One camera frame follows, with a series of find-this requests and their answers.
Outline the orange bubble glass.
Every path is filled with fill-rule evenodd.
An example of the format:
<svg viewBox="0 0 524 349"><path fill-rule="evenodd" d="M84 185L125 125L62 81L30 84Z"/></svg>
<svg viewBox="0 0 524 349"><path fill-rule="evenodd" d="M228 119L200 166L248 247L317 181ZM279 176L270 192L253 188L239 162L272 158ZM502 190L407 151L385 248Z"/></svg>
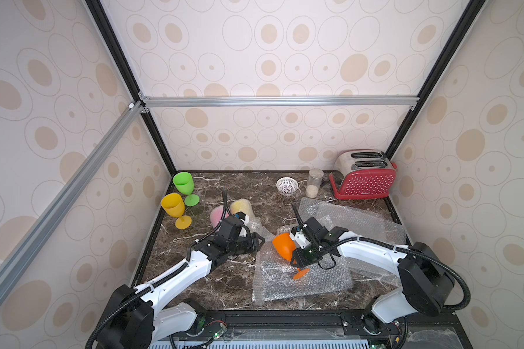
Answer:
<svg viewBox="0 0 524 349"><path fill-rule="evenodd" d="M278 255L283 258L284 260L290 262L293 258L293 252L296 249L295 243L293 242L292 238L290 237L290 234L283 233L278 236L276 236L272 240L272 245L276 249ZM293 276L293 280L299 280L307 273L310 272L309 268L300 269L297 268L297 273Z"/></svg>

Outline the yellow bubble glass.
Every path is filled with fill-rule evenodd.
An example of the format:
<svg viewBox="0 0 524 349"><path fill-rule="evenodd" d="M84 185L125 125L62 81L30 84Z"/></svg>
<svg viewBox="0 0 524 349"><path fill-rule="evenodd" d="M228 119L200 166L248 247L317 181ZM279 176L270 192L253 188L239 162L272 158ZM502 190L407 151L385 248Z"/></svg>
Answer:
<svg viewBox="0 0 524 349"><path fill-rule="evenodd" d="M261 221L254 215L252 204L248 199L236 200L231 204L230 209L233 215L237 214L238 212L243 212L249 217L249 222L247 223L248 228L256 233L261 232Z"/></svg>

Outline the beige bubble glass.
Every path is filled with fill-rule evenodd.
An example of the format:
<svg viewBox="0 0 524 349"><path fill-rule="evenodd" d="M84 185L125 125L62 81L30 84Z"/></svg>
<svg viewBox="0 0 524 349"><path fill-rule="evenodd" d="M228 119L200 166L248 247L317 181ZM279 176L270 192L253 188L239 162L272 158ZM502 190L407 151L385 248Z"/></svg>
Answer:
<svg viewBox="0 0 524 349"><path fill-rule="evenodd" d="M184 214L185 204L180 194L168 194L161 200L160 204L169 216L176 219L177 229L184 230L192 224L192 219Z"/></svg>

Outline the green wine glass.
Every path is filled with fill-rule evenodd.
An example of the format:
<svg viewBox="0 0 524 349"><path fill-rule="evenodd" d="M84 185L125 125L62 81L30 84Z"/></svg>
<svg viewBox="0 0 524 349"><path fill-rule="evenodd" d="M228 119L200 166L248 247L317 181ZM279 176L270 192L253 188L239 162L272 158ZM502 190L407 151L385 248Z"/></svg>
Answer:
<svg viewBox="0 0 524 349"><path fill-rule="evenodd" d="M188 172L179 172L173 177L173 185L179 193L185 196L184 203L186 206L196 206L199 203L199 196L193 194L194 179Z"/></svg>

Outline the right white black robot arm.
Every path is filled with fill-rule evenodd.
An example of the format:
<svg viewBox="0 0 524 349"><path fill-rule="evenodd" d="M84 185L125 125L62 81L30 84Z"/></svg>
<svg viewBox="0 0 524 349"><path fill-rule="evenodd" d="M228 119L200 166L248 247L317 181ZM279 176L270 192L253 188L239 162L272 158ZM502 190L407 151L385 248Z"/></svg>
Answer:
<svg viewBox="0 0 524 349"><path fill-rule="evenodd" d="M426 244L394 245L346 228L328 230L315 218L299 221L286 238L288 259L295 268L318 264L328 255L363 261L400 279L400 287L378 296L365 309L362 321L370 332L405 316L438 316L444 309L459 311L470 304L467 282Z"/></svg>

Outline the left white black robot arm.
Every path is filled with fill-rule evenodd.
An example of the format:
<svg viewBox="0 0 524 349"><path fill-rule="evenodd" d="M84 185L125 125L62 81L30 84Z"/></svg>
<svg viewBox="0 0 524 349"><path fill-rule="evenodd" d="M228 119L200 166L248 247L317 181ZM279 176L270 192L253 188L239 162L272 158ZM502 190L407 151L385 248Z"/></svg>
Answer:
<svg viewBox="0 0 524 349"><path fill-rule="evenodd" d="M201 314L192 302L167 304L230 257L260 251L265 240L248 227L244 212L230 215L189 248L186 257L156 278L120 286L109 299L86 348L148 348L151 343L191 330Z"/></svg>

